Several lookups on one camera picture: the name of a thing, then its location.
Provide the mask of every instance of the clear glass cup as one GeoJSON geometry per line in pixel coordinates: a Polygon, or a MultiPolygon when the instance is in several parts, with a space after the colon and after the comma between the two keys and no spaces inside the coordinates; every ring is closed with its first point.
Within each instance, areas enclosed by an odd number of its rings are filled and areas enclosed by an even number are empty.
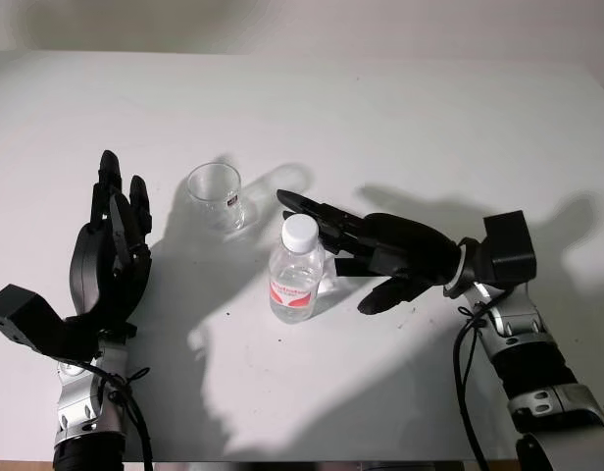
{"type": "Polygon", "coordinates": [[[200,165],[189,174],[186,187],[207,229],[230,233],[243,226],[241,175],[234,167],[219,162],[200,165]]]}

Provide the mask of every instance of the white bottle cap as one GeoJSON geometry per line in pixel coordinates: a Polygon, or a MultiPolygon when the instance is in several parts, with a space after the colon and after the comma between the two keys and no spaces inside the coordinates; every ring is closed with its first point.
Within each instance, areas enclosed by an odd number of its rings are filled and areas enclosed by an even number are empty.
{"type": "Polygon", "coordinates": [[[282,225],[282,243],[294,253],[307,253],[318,243],[320,228],[311,216],[294,214],[282,225]]]}

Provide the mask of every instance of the white wall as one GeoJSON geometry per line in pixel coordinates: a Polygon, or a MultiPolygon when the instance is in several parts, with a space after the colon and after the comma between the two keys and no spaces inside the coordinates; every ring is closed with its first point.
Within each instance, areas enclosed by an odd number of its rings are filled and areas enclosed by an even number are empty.
{"type": "Polygon", "coordinates": [[[604,0],[0,0],[0,49],[582,62],[604,0]]]}

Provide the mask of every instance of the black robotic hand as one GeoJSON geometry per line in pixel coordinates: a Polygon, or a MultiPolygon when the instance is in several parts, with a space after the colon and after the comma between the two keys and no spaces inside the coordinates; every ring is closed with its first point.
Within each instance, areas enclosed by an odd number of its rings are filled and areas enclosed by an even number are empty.
{"type": "Polygon", "coordinates": [[[282,189],[277,198],[292,210],[284,218],[302,213],[317,221],[326,250],[352,254],[335,259],[338,276],[390,277],[361,301],[364,314],[412,301],[430,287],[448,284],[457,272],[461,249],[429,226],[383,213],[359,218],[282,189]]]}
{"type": "Polygon", "coordinates": [[[119,160],[104,151],[93,187],[90,221],[77,236],[70,285],[76,316],[63,321],[40,295],[14,285],[0,291],[0,331],[9,339],[67,361],[88,361],[100,333],[131,337],[126,322],[147,286],[145,236],[152,230],[145,181],[134,176],[129,202],[119,160]]]}

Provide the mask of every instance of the metal joint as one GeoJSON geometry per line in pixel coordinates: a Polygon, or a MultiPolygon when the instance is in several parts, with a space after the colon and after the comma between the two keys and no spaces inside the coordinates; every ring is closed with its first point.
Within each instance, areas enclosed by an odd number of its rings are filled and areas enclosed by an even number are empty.
{"type": "MultiPolygon", "coordinates": [[[[99,355],[91,362],[110,374],[126,374],[126,346],[100,341],[99,355]]],[[[114,389],[97,375],[65,363],[58,364],[63,385],[58,400],[58,433],[54,445],[67,439],[99,432],[125,434],[124,412],[113,401],[114,389]]]]}
{"type": "Polygon", "coordinates": [[[596,416],[604,427],[604,413],[586,385],[558,385],[520,394],[507,405],[512,416],[520,409],[535,417],[584,410],[596,416]]]}

